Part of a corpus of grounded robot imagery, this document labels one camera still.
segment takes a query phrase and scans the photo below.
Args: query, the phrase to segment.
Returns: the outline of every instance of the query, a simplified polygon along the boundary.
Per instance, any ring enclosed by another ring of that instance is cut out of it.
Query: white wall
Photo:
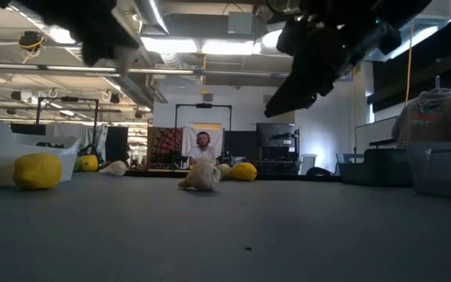
[[[318,155],[317,167],[334,172],[335,154],[352,152],[353,102],[352,83],[342,82],[309,109],[295,112],[295,124],[301,129],[300,153]]]
[[[177,103],[202,103],[201,90],[203,86],[192,85],[181,89],[177,86],[160,85],[160,91],[168,99],[168,103],[155,103],[153,126],[172,128],[175,126],[175,105]],[[272,95],[275,87],[243,86],[239,89],[210,85],[206,87],[208,93],[214,94],[214,105],[232,105],[232,130],[253,131],[259,122],[295,123],[294,113],[279,117],[266,118],[263,95]],[[196,107],[180,107],[178,126],[189,122],[222,123],[229,130],[229,109],[197,109]]]
[[[386,118],[392,118],[397,117],[399,114],[401,114],[401,111],[405,107],[404,103],[399,103],[398,105],[394,105],[392,107],[389,107],[387,109],[379,110],[375,113],[375,120],[376,121],[382,121]]]

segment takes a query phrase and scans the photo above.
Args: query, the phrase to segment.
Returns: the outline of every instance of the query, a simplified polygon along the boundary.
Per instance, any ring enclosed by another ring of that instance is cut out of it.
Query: desk
[[[451,281],[451,199],[179,181],[79,173],[54,191],[0,190],[0,281]]]

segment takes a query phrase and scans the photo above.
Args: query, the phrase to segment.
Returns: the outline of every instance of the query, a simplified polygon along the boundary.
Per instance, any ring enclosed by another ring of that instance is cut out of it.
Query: headphones
[[[207,143],[207,145],[208,144],[210,144],[210,135],[208,134],[208,133],[206,133],[206,132],[200,132],[200,133],[198,133],[197,135],[196,135],[196,145],[200,145],[200,140],[199,140],[199,138],[198,138],[198,136],[200,136],[200,135],[202,135],[202,134],[205,134],[207,137],[208,137],[208,143]]]

